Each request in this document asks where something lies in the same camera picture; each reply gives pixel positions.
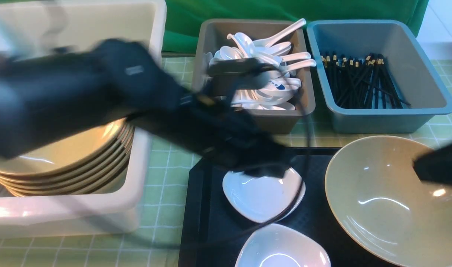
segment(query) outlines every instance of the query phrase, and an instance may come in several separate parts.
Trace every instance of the green cutting mat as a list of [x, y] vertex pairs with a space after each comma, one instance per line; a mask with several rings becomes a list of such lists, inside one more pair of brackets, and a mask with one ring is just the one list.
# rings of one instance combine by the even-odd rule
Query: green cutting mat
[[[193, 58], [164, 59], [165, 69], [189, 86]], [[433, 61], [452, 94], [452, 60]], [[321, 92], [316, 92], [313, 113], [315, 146], [343, 146], [367, 135], [338, 135]], [[452, 114], [434, 117], [411, 135], [398, 135], [439, 147], [452, 141]], [[284, 144], [304, 146], [303, 125], [290, 135], [278, 136]], [[145, 180], [141, 228], [135, 235], [157, 242], [180, 242], [189, 169], [198, 156], [159, 139], [154, 139]], [[176, 251], [150, 250], [131, 242], [126, 235], [88, 235], [80, 237], [23, 238], [0, 240], [0, 267], [176, 267]]]

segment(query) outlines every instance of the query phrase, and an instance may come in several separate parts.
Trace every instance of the green backdrop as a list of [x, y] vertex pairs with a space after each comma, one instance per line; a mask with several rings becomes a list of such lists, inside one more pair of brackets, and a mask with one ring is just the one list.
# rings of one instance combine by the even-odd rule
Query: green backdrop
[[428, 0], [166, 0], [164, 51], [195, 53], [201, 23], [214, 18], [298, 20], [387, 19], [417, 36]]

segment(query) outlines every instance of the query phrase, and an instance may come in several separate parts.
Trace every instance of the black tray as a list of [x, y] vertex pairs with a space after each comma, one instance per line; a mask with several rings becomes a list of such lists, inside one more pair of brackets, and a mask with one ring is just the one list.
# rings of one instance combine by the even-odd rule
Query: black tray
[[[306, 148], [295, 149], [297, 154], [304, 157]], [[328, 163], [339, 148], [310, 149], [312, 157], [309, 173], [304, 176], [302, 166], [293, 166], [305, 177], [304, 199], [292, 214], [279, 223], [319, 243], [328, 253], [334, 267], [395, 266], [353, 241], [331, 213], [324, 179]], [[182, 244], [224, 239], [255, 224], [240, 215], [227, 201], [222, 188], [224, 174], [225, 171], [203, 159], [190, 170]], [[222, 247], [180, 251], [178, 267], [233, 267], [248, 238], [243, 237]]]

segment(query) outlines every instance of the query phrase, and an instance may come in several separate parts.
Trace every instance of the gray plastic bin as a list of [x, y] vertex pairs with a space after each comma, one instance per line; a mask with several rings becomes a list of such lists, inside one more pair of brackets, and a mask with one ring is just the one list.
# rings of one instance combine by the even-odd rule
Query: gray plastic bin
[[323, 20], [307, 27], [311, 53], [382, 54], [407, 109], [344, 109], [335, 104], [323, 64], [317, 73], [333, 129], [346, 134], [410, 133], [434, 115], [452, 112], [452, 96], [409, 28], [394, 20]]
[[[281, 22], [277, 20], [235, 20], [235, 19], [212, 19], [201, 25], [198, 46], [195, 57], [195, 68], [193, 71], [193, 90], [199, 90], [206, 80], [205, 71], [209, 62], [206, 62], [206, 54], [214, 54], [222, 46], [235, 47], [233, 40], [226, 39], [228, 33], [244, 32], [252, 40], [267, 38], [293, 22]], [[304, 39], [304, 31], [296, 30], [279, 42], [289, 41], [292, 49], [289, 52], [298, 53], [307, 51]], [[297, 70], [297, 78], [302, 81], [302, 104], [306, 113], [311, 113], [315, 109], [314, 88], [312, 86], [309, 68]], [[276, 135], [285, 135], [291, 132], [297, 121], [301, 118], [298, 111], [282, 110], [248, 110], [257, 122], [257, 125], [265, 131]]]

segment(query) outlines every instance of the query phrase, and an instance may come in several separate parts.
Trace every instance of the black chopsticks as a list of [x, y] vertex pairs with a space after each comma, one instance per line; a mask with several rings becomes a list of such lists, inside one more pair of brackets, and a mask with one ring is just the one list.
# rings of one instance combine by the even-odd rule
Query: black chopsticks
[[364, 60], [335, 51], [321, 57], [335, 103], [347, 109], [402, 109], [410, 104], [399, 97], [383, 55]]

